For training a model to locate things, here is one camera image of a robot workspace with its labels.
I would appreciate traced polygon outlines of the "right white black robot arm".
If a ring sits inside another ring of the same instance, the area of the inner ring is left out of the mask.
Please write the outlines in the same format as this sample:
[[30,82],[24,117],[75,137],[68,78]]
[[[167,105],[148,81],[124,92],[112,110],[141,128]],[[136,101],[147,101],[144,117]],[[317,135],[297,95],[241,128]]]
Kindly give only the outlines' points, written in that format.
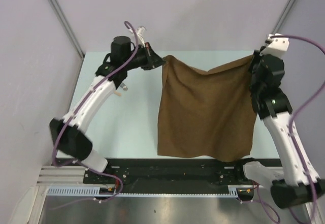
[[311,166],[297,130],[289,121],[293,110],[280,89],[285,74],[283,60],[256,50],[248,70],[252,75],[249,86],[252,108],[273,139],[283,173],[250,161],[234,171],[235,180],[240,184],[249,180],[260,183],[281,209],[317,200],[324,195],[324,179]]

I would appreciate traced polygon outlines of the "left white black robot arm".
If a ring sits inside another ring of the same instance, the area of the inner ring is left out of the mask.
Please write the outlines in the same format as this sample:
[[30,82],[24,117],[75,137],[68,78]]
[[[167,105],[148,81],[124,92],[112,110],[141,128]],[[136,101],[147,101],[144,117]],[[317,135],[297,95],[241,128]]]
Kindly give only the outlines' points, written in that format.
[[53,162],[57,152],[71,156],[85,167],[94,170],[95,178],[101,183],[111,180],[112,170],[108,161],[93,148],[86,131],[93,117],[105,102],[127,78],[130,70],[156,69],[166,62],[145,42],[141,34],[132,42],[127,36],[117,36],[111,43],[95,77],[78,104],[61,119],[53,118],[49,123],[53,141]]

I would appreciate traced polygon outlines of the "brown cloth napkin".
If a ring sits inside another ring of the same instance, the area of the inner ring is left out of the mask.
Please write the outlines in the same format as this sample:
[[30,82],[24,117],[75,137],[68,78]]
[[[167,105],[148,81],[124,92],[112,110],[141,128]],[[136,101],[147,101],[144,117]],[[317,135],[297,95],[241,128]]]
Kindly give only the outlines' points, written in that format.
[[233,162],[251,152],[256,113],[248,71],[251,56],[208,71],[165,57],[157,122],[157,153]]

